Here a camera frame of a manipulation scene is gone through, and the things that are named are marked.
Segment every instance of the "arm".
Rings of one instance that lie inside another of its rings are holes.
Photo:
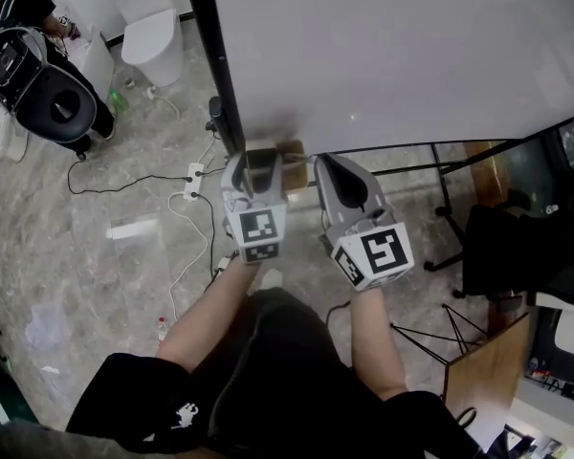
[[[47,35],[54,35],[64,38],[68,37],[72,32],[72,24],[69,24],[68,26],[62,26],[61,23],[51,13],[42,21],[42,30]]]
[[[170,328],[156,357],[178,363],[191,373],[227,333],[259,267],[234,258]]]
[[[351,326],[353,368],[358,378],[383,401],[407,392],[406,371],[379,288],[353,297]]]

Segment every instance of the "green bottle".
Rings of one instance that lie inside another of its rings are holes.
[[[127,103],[127,100],[122,94],[120,94],[116,90],[111,89],[110,96],[117,110],[125,112],[127,109],[129,109],[130,104]]]

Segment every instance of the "floor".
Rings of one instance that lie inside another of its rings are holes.
[[[208,101],[215,93],[199,34],[193,21],[183,24],[186,62],[183,76],[161,90],[181,111],[144,94],[144,78],[125,66],[120,48],[114,87],[129,102],[119,115],[111,142],[96,140],[84,164],[72,170],[72,187],[116,188],[154,173],[184,176],[198,161],[211,135],[205,131]],[[134,89],[124,81],[133,76]],[[463,158],[459,143],[442,145],[442,158]],[[210,168],[224,164],[217,142],[204,157]],[[368,168],[430,163],[428,147],[389,149],[351,155]],[[203,248],[203,240],[184,219],[168,210],[167,198],[183,188],[180,181],[146,180],[119,193],[71,195],[66,172],[75,155],[30,137],[20,164],[0,162],[0,346],[11,359],[12,373],[39,421],[63,429],[85,386],[112,352],[150,356],[157,349],[156,321],[172,321],[168,295],[171,282]],[[475,202],[468,168],[449,177],[453,207],[465,220]],[[205,178],[202,191],[214,205],[220,226],[220,174]],[[440,260],[459,250],[448,226],[434,216],[442,194],[434,170],[380,178],[395,209],[408,227],[416,267],[384,287],[390,317],[397,323],[444,335],[451,333],[441,303],[483,323],[482,298],[453,300],[460,286],[460,266],[425,273],[423,262]],[[288,233],[284,255],[269,267],[284,274],[285,288],[312,306],[321,317],[346,301],[349,287],[325,256],[318,241],[320,209],[313,188],[289,196]],[[178,196],[172,207],[186,213],[210,236],[210,210],[201,202],[188,204]],[[215,240],[215,260],[232,251],[221,229]],[[205,254],[174,287],[178,314],[202,293],[210,280]],[[350,362],[350,321],[346,310],[334,313],[330,331],[345,363]],[[470,329],[467,336],[474,334]],[[444,368],[412,344],[396,336],[408,370],[410,388],[440,393]],[[450,342],[430,345],[446,357],[457,354]]]

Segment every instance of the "white cable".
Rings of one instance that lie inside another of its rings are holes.
[[[178,122],[179,120],[181,120],[181,113],[179,112],[179,109],[176,108],[176,105],[174,105],[170,100],[168,100],[167,98],[164,97],[160,97],[160,96],[155,96],[155,98],[158,98],[159,100],[167,103],[170,107],[172,107],[174,109],[174,112],[176,113],[176,121]]]
[[[185,214],[181,214],[180,212],[177,212],[172,208],[172,206],[170,205],[170,200],[175,195],[183,195],[183,192],[174,192],[174,193],[170,194],[170,197],[168,197],[168,209],[170,209],[170,212],[172,212],[173,214],[176,214],[180,218],[187,219],[191,223],[191,225],[195,228],[195,230],[198,231],[198,234],[200,236],[202,236],[202,238],[204,238],[204,243],[205,243],[204,249],[200,252],[200,254],[198,256],[196,256],[193,259],[193,261],[189,262],[189,264],[181,272],[181,275],[179,275],[177,277],[177,279],[174,282],[172,282],[172,285],[170,286],[170,289],[168,290],[170,292],[170,300],[172,301],[172,313],[174,314],[174,321],[176,322],[176,320],[177,320],[176,304],[174,302],[174,295],[172,294],[172,288],[176,285],[177,282],[179,282],[179,280],[181,280],[183,278],[183,275],[185,275],[185,272],[188,271],[189,267],[191,267],[194,263],[196,263],[198,260],[200,260],[200,257],[207,252],[207,248],[209,247],[209,240],[204,235],[204,233],[202,231],[200,231],[197,226],[195,226],[195,223],[193,221],[191,221],[191,219],[188,216],[186,216]]]
[[[207,146],[207,149],[204,150],[204,153],[202,153],[202,155],[200,155],[200,158],[198,158],[198,163],[202,162],[202,159],[204,158],[204,156],[209,152],[210,147],[214,145],[214,135],[212,136],[212,140],[210,140],[209,145]]]

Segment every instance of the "black cable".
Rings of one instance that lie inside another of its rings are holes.
[[[64,51],[64,54],[66,55],[66,57],[68,57],[68,50],[66,49],[66,43],[64,42],[64,38],[60,35],[59,39],[61,39],[61,45],[62,45],[62,49]]]
[[[202,176],[206,177],[207,175],[210,175],[211,173],[216,173],[216,172],[222,172],[223,170],[225,170],[226,167],[224,166],[223,168],[215,168],[214,170],[211,170],[210,172],[203,172]]]
[[[327,316],[325,317],[325,326],[329,328],[329,318],[332,316],[336,310],[341,310],[342,308],[348,308],[351,305],[351,300],[344,302],[343,304],[337,304],[336,306],[332,306],[329,311],[327,312]]]
[[[214,282],[214,279],[216,279],[216,278],[219,276],[220,273],[221,273],[220,271],[217,271],[217,272],[215,272],[215,273],[212,275],[212,279],[211,279],[210,282],[207,284],[207,287],[204,288],[204,292],[202,292],[202,294],[207,291],[207,289],[208,289],[208,288],[212,285],[212,283]]]
[[[546,386],[546,381],[548,380],[548,378],[547,378],[547,379],[544,380],[544,381],[539,381],[539,380],[537,380],[536,378],[532,378],[531,376],[523,376],[523,377],[524,377],[525,379],[528,379],[529,381],[533,381],[534,383],[540,384],[540,385],[542,386],[542,389],[545,388],[545,386]],[[549,390],[552,390],[551,392],[553,392],[553,393],[554,393],[556,390],[558,390],[558,389],[559,389],[560,391],[563,390],[563,388],[562,388],[561,386],[559,386],[559,381],[557,381],[557,383],[554,383],[554,382],[553,382],[552,384],[549,384],[548,386],[549,386],[548,389],[549,389]]]
[[[212,238],[210,239],[210,280],[214,280],[213,267],[212,267],[212,246],[214,245],[214,211],[210,201],[199,192],[191,192],[191,197],[200,197],[204,199],[210,207],[210,223],[212,224]]]
[[[70,172],[72,171],[72,169],[74,168],[74,166],[76,164],[82,164],[82,163],[83,162],[81,162],[81,161],[74,162],[71,165],[71,167],[68,169],[68,174],[67,174],[68,190],[70,190],[70,193],[73,195],[84,194],[85,192],[95,193],[95,194],[102,194],[103,192],[121,192],[125,188],[133,186],[134,184],[137,184],[138,182],[141,182],[141,181],[146,180],[146,179],[183,180],[183,181],[186,181],[188,179],[188,177],[163,177],[162,175],[146,175],[146,176],[141,177],[140,179],[136,179],[134,182],[130,182],[129,184],[126,184],[125,186],[122,186],[120,188],[106,188],[105,190],[94,190],[92,188],[84,188],[83,190],[81,190],[79,192],[74,192],[73,188],[70,186]]]

